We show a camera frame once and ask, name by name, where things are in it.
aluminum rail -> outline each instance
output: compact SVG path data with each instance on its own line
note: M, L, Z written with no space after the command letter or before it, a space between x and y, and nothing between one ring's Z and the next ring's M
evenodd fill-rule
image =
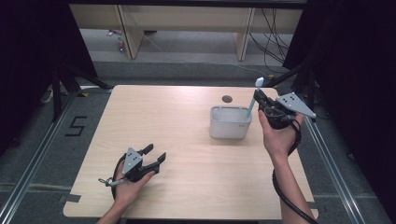
M43 140L41 141L35 155L30 160L28 166L26 167L21 179L15 186L14 190L12 190L11 195L8 197L6 203L1 208L0 213L0 220L3 224L8 224L11 219L13 218L15 212L17 211L23 196L25 195L26 191L29 188L30 183L32 182L35 174L40 167L41 162L44 160L47 152L49 151L50 145L55 138L56 133L58 132L61 124L64 121L64 115L66 114L68 108L76 99L77 93L71 92L67 95L64 101L64 110L60 114L59 118L51 123L49 129L47 130L46 135L44 136Z
M342 177L340 170L338 169L334 159L332 158L332 154L328 149L326 143L323 140L323 137L320 134L318 126L315 122L311 121L309 118L305 118L305 123L308 126L308 130L314 139L314 142L318 148L318 152L323 159L323 162L329 172L329 175L334 183L334 186L340 196L342 203L346 209L347 214L353 224L364 224L367 223L364 220L364 217L361 213L361 210L353 197L349 187L345 179Z

wooden table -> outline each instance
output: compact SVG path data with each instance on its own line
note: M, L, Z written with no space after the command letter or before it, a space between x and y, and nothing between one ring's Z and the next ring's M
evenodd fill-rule
M263 89L271 98L274 89ZM243 140L209 135L213 105L248 107L254 88L186 86L117 86L81 165L67 202L67 217L101 217L113 202L110 188L98 178L112 176L128 147L154 144L144 164L166 152L161 171L143 188L124 214L130 218L263 220L281 219L272 185L273 165L262 143L257 104ZM230 95L233 101L222 102ZM290 165L309 202L313 202L298 152Z

white container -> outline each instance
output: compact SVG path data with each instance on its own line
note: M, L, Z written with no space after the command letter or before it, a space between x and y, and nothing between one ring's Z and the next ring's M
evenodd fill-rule
M242 106L215 105L210 109L210 136L243 139L251 123L251 114Z

black curtain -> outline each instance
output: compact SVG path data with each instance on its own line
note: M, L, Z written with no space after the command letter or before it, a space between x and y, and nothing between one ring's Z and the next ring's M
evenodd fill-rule
M0 17L2 155L39 105L58 63L97 75L66 2L5 0L0 4ZM59 72L73 76L63 69Z

wrist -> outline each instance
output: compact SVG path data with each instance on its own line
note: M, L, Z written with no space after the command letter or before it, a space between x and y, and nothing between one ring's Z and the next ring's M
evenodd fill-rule
M272 154L270 155L272 164L274 165L274 167L282 167L285 164L289 164L288 161L288 155L286 154Z

